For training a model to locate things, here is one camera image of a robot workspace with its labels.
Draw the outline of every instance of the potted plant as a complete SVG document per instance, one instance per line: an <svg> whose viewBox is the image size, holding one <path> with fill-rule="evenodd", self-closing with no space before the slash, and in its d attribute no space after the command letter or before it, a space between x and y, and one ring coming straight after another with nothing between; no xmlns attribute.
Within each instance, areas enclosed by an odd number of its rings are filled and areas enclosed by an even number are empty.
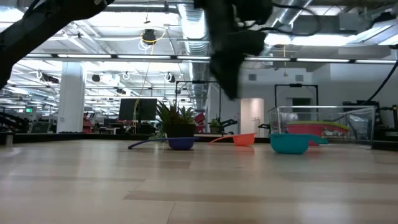
<svg viewBox="0 0 398 224"><path fill-rule="evenodd" d="M212 119L211 122L209 123L210 125L210 133L220 133L221 132L221 122L220 118L215 118Z"/></svg>
<svg viewBox="0 0 398 224"><path fill-rule="evenodd" d="M171 103L170 108L163 102L157 105L162 130L168 138L193 137L196 132L193 113L192 108L180 109L175 103Z"/></svg>

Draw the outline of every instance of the plant pot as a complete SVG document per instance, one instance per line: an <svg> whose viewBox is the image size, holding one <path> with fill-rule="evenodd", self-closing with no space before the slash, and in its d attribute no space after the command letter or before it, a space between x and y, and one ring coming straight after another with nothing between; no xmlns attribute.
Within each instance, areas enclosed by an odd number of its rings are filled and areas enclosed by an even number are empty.
<svg viewBox="0 0 398 224"><path fill-rule="evenodd" d="M211 134L218 134L220 133L220 127L210 126L210 133Z"/></svg>
<svg viewBox="0 0 398 224"><path fill-rule="evenodd" d="M197 127L194 124L168 124L163 127L163 131L167 134L168 138L184 138L184 137L193 137L196 133ZM181 148L174 147L173 144L169 141L169 146L175 150L190 150L193 146L189 144L190 147Z"/></svg>

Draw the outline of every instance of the ceiling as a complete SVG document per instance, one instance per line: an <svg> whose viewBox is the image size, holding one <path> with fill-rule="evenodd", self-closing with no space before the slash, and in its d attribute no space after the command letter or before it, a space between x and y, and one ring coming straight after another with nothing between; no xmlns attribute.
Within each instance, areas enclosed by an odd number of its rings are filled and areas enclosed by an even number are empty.
<svg viewBox="0 0 398 224"><path fill-rule="evenodd" d="M361 11L388 6L395 1L332 1L314 0L310 5L317 14L336 17L341 13ZM160 1L118 1L119 7L108 7L105 12L85 21L76 21L64 27L52 38L35 49L38 54L155 54L185 55L187 54L186 36L181 26L181 18L176 13L137 12L140 7L131 10L121 4L139 4L148 9L151 4ZM18 21L25 7L0 7L0 31ZM155 36L160 39L152 46L143 44L141 35L146 29L154 29ZM270 54L275 57L342 57L340 46L274 46ZM384 54L366 55L364 58L383 58ZM61 61L21 60L14 66L9 86L2 90L0 106L7 110L19 111L25 106L37 106L43 115L57 113L59 84L40 80L50 75L62 81ZM125 96L156 97L160 100L175 99L175 83L167 79L174 75L177 81L192 81L189 63L147 63L147 62L83 62L88 72L85 96L85 110L97 111L106 115L117 116L120 98ZM283 63L274 63L268 67L283 67ZM306 63L296 63L295 67L310 67ZM245 65L246 68L257 68L256 64ZM101 77L100 82L92 80L93 75ZM126 94L116 92L118 87ZM185 106L198 107L198 100L206 97L206 85L187 85L182 89L178 100Z"/></svg>

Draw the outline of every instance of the orange scoop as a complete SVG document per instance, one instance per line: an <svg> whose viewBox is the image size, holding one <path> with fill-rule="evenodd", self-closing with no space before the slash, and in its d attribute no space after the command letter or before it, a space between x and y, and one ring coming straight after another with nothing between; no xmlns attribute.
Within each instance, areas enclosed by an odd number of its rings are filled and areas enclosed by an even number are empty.
<svg viewBox="0 0 398 224"><path fill-rule="evenodd" d="M251 134L236 134L232 136L224 136L222 138L215 139L214 141L210 142L209 144L213 144L222 139L233 138L235 146L250 146L254 144L254 136L255 133Z"/></svg>

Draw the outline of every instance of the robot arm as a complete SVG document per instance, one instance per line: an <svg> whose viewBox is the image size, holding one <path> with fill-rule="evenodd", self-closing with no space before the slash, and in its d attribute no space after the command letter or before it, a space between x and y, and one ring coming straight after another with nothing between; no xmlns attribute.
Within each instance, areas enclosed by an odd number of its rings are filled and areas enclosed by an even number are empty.
<svg viewBox="0 0 398 224"><path fill-rule="evenodd" d="M0 89L12 66L70 22L91 18L114 0L46 0L0 33Z"/></svg>

